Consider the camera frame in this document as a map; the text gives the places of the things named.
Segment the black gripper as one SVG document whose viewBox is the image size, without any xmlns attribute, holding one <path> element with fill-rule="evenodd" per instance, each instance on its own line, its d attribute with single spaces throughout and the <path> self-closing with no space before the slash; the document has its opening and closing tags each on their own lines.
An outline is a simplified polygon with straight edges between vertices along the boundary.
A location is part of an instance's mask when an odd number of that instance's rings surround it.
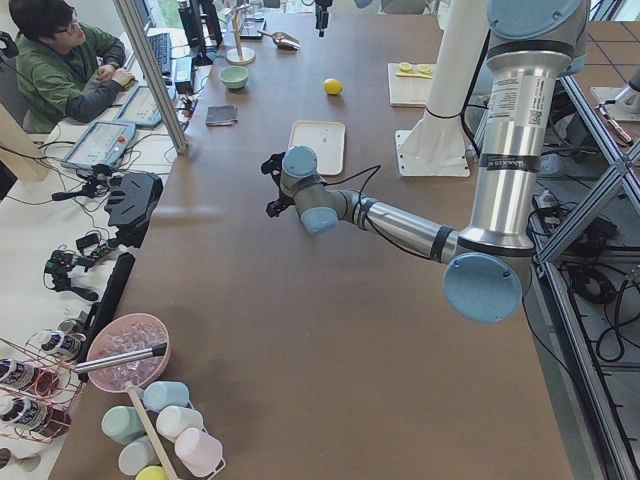
<svg viewBox="0 0 640 480">
<path fill-rule="evenodd" d="M 323 37 L 328 27 L 329 8 L 332 6 L 332 0 L 315 0 L 315 28 L 318 35 Z"/>
<path fill-rule="evenodd" d="M 266 205 L 266 214 L 269 217 L 278 217 L 287 208 L 295 204 L 294 199 L 290 195 L 286 194 L 281 186 L 282 162 L 284 156 L 284 152 L 272 154 L 269 159 L 261 165 L 261 173 L 269 175 L 278 188 L 278 198 Z"/>
</svg>

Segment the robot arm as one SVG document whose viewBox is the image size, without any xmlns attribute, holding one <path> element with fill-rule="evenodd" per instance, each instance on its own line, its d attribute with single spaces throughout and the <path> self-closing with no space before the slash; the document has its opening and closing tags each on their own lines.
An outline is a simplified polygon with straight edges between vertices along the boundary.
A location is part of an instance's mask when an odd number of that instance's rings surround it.
<svg viewBox="0 0 640 480">
<path fill-rule="evenodd" d="M 311 234 L 341 221 L 373 231 L 444 264 L 444 293 L 463 316 L 483 323 L 508 318 L 531 283 L 527 225 L 556 81 L 584 65 L 589 9 L 586 1 L 452 3 L 424 115 L 398 133 L 396 154 L 404 176 L 465 175 L 464 111 L 479 72 L 490 71 L 474 203 L 464 229 L 330 185 L 307 146 L 263 163 L 279 190 L 268 216 L 294 207 Z"/>
</svg>

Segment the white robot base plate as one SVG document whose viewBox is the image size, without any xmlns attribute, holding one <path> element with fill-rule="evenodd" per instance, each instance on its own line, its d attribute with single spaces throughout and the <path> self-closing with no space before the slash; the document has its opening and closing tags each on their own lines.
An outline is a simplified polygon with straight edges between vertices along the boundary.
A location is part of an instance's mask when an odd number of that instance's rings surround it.
<svg viewBox="0 0 640 480">
<path fill-rule="evenodd" d="M 401 176 L 469 177 L 465 138 L 453 131 L 397 130 L 395 147 Z"/>
</svg>

